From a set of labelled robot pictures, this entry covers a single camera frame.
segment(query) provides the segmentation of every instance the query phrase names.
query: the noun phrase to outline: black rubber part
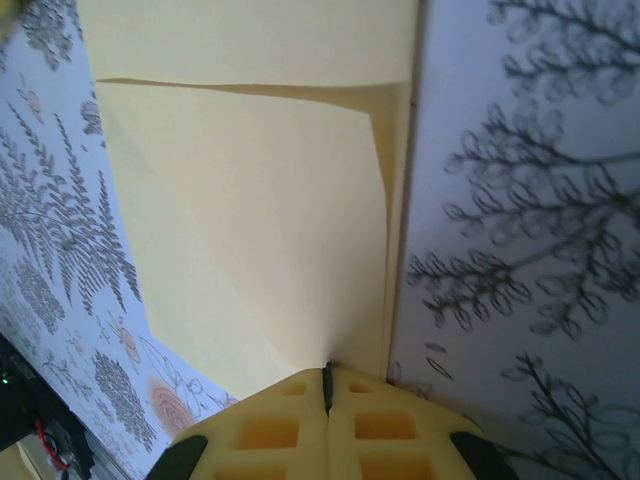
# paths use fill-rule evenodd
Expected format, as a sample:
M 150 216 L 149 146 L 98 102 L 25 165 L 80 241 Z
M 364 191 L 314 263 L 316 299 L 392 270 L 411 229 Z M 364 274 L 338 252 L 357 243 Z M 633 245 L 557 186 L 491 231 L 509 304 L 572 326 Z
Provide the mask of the black rubber part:
M 493 443 L 469 432 L 455 432 L 450 438 L 477 480 L 518 480 Z
M 167 448 L 145 480 L 189 480 L 209 441 L 202 435 L 185 438 Z
M 324 393 L 324 410 L 329 415 L 333 406 L 333 364 L 327 362 L 322 369 L 322 391 Z

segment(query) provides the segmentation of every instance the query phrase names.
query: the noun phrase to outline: black strip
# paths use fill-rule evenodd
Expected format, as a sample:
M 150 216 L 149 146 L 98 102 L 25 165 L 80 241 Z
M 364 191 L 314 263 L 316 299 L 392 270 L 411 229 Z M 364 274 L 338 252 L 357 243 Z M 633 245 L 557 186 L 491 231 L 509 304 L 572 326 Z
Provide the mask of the black strip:
M 452 433 L 450 438 L 477 480 L 518 480 L 493 443 L 469 432 Z
M 204 449 L 207 437 L 194 435 L 167 448 L 145 480 L 189 480 Z
M 329 415 L 333 406 L 333 363 L 327 362 L 322 369 L 322 392 L 324 393 L 324 410 Z

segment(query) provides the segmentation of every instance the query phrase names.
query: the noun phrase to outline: patterned wallpaper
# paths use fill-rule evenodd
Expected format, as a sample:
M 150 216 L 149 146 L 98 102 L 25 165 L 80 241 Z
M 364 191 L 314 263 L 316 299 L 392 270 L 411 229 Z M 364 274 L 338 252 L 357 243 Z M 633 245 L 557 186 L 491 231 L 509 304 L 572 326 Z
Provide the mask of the patterned wallpaper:
M 389 380 L 523 479 L 640 479 L 640 17 L 432 0 Z M 0 51 L 0 331 L 132 478 L 234 400 L 151 337 L 71 0 Z
M 150 335 L 74 3 L 0 52 L 0 332 L 134 479 L 234 401 Z
M 427 2 L 390 380 L 640 479 L 640 2 Z

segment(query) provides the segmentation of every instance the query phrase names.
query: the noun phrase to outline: square hole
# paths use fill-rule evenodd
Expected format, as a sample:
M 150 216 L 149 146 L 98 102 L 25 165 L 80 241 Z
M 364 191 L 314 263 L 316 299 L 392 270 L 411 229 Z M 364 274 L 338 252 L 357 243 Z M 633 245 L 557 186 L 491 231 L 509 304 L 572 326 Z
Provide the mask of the square hole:
M 286 385 L 283 390 L 283 395 L 304 395 L 304 392 L 307 391 L 307 385 L 302 382 L 295 382 Z
M 362 385 L 361 383 L 349 384 L 349 391 L 351 393 L 371 393 L 371 389 L 366 385 Z
M 294 417 L 252 418 L 242 426 L 236 448 L 295 448 L 298 444 L 298 428 L 298 419 Z
M 263 467 L 219 468 L 214 480 L 286 480 L 287 469 L 282 465 Z
M 416 438 L 413 416 L 407 412 L 373 412 L 356 416 L 358 440 L 411 440 Z
M 436 480 L 431 463 L 409 455 L 360 457 L 362 480 Z

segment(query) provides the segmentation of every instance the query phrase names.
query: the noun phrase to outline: red wire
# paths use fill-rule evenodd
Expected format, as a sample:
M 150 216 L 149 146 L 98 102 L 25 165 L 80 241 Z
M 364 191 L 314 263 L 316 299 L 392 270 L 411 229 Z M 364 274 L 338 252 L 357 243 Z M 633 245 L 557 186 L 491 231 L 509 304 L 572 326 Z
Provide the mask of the red wire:
M 42 423 L 40 422 L 40 420 L 36 421 L 36 429 L 38 432 L 38 438 L 40 439 L 40 442 L 42 442 L 42 446 L 47 451 L 56 467 L 58 467 L 60 470 L 69 470 L 69 465 L 63 463 L 60 460 L 56 452 L 53 450 L 53 448 L 51 448 L 51 445 L 49 445 L 49 443 L 47 442 L 47 439 L 44 437 L 44 428 L 42 428 Z

